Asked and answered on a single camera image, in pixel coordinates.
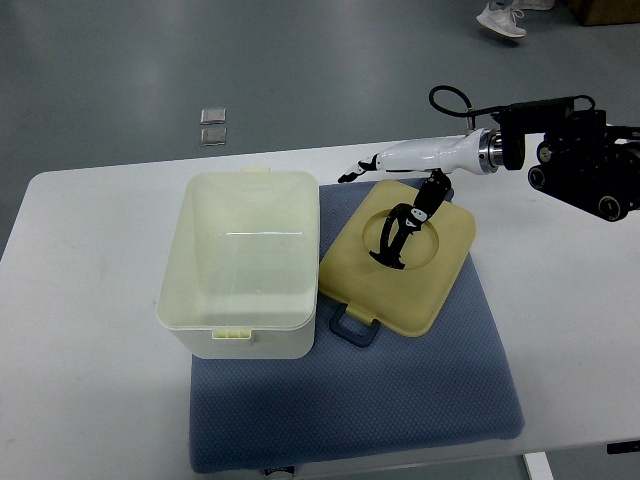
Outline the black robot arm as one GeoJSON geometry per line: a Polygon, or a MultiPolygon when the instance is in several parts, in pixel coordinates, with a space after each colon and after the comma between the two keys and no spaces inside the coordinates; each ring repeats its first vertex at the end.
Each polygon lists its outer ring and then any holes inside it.
{"type": "Polygon", "coordinates": [[[515,103],[491,112],[499,124],[502,165],[520,170],[525,137],[541,134],[532,188],[609,222],[639,209],[639,129],[607,123],[590,103],[577,110],[574,97],[515,103]]]}

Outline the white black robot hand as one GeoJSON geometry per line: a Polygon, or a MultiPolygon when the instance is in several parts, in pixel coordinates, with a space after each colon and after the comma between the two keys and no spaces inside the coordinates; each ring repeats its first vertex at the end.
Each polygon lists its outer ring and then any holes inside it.
{"type": "Polygon", "coordinates": [[[466,136],[407,140],[359,160],[339,178],[353,182],[370,171],[430,172],[449,174],[463,169],[477,175],[495,173],[504,165],[502,135],[498,130],[477,129],[466,136]]]}

